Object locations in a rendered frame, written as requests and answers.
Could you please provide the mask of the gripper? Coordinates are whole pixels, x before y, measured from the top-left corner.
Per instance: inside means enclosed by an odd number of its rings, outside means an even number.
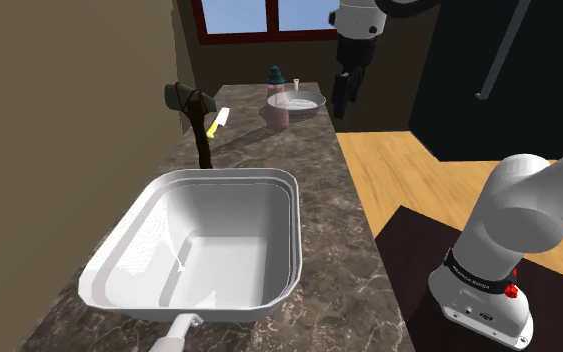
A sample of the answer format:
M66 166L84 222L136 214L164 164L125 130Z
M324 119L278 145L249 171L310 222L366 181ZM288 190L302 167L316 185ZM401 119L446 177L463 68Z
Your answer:
M342 65L345 73L335 75L331 97L335 118L343 119L347 102L354 103L357 100L365 69L372 62L376 44L376 37L350 39L341 34L338 35L336 60Z

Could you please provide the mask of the grey plate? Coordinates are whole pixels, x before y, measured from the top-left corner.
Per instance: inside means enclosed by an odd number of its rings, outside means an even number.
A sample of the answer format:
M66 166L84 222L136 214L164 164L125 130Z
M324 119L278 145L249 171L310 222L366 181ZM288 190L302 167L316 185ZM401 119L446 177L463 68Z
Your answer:
M280 107L286 109L291 116L317 112L326 103L326 98L319 92L285 91Z

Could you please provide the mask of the pink bottle with teal cap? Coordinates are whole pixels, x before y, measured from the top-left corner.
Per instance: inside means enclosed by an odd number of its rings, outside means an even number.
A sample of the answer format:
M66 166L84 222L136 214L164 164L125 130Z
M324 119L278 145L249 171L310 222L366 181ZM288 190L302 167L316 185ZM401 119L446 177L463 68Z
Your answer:
M266 121L269 127L283 130L289 124L289 114L280 107L285 92L285 79L282 77L277 65L270 68L267 83L267 108Z

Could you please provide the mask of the red-framed window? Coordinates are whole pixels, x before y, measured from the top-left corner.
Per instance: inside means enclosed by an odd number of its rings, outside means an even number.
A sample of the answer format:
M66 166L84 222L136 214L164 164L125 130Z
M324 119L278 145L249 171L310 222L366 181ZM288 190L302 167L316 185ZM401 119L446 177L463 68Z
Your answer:
M340 0L190 0L202 45L334 40Z

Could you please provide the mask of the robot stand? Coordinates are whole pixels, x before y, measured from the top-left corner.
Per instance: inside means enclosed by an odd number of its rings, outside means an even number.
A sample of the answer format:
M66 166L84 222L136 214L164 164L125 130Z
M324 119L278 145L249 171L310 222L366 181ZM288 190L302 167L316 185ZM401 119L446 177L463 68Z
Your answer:
M447 319L428 288L460 231L404 206L375 238L416 352L517 352ZM533 338L521 352L563 352L563 275L523 259L518 286L527 295Z

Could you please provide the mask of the white square pan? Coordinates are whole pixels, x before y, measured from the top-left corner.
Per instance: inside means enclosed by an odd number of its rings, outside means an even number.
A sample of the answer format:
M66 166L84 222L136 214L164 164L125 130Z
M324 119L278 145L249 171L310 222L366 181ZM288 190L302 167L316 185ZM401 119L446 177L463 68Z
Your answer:
M299 188L275 168L186 169L151 181L79 276L88 306L168 322L182 352L203 322L270 316L302 270Z

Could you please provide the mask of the yellow-handled white knife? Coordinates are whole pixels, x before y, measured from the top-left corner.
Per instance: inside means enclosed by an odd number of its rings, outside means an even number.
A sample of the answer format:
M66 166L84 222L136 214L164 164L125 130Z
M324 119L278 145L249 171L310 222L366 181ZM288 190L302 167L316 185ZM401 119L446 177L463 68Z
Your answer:
M206 132L206 136L210 139L215 137L215 133L220 126L224 126L227 122L228 116L230 114L229 107L222 107L218 112L217 116L215 117L214 121L210 125L209 129Z

